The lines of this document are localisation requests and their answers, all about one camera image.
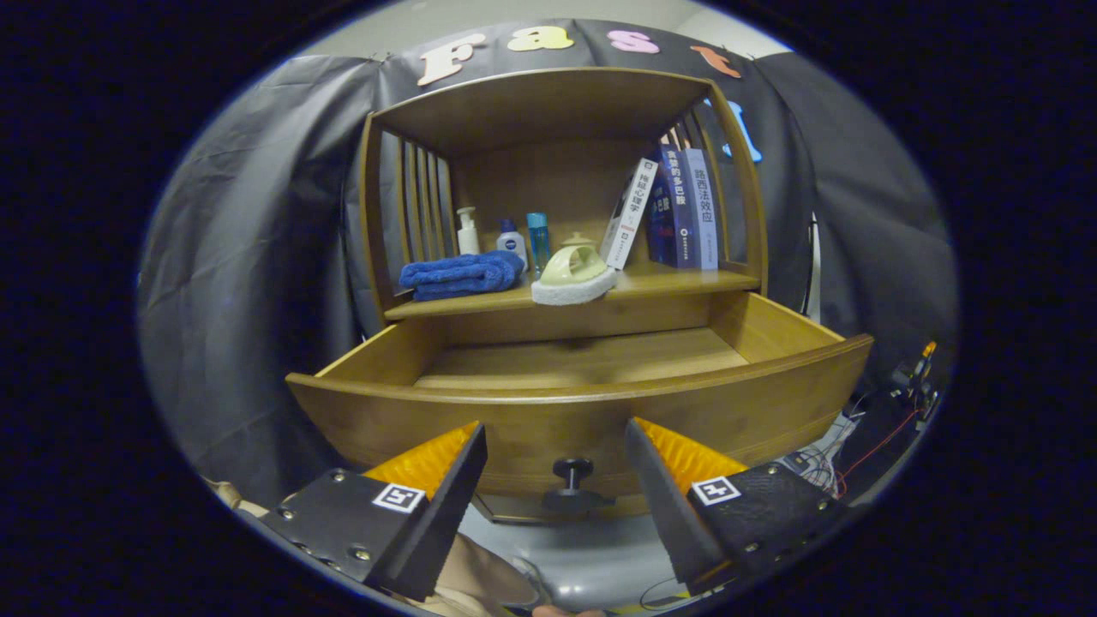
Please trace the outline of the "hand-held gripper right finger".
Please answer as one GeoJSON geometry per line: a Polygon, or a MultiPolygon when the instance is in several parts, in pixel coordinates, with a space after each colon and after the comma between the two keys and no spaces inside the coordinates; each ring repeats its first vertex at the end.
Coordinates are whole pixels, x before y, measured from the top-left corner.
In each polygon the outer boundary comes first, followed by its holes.
{"type": "Polygon", "coordinates": [[[771,577],[851,515],[787,465],[740,464],[641,417],[627,422],[626,455],[675,577],[693,595],[771,577]]]}

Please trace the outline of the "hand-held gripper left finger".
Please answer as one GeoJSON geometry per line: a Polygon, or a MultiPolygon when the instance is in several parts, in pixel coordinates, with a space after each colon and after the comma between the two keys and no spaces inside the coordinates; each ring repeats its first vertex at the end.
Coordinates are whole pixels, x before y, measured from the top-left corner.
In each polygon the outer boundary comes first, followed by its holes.
{"type": "Polygon", "coordinates": [[[260,521],[342,577],[425,601],[487,459],[485,428],[470,422],[367,473],[330,469],[260,521]]]}

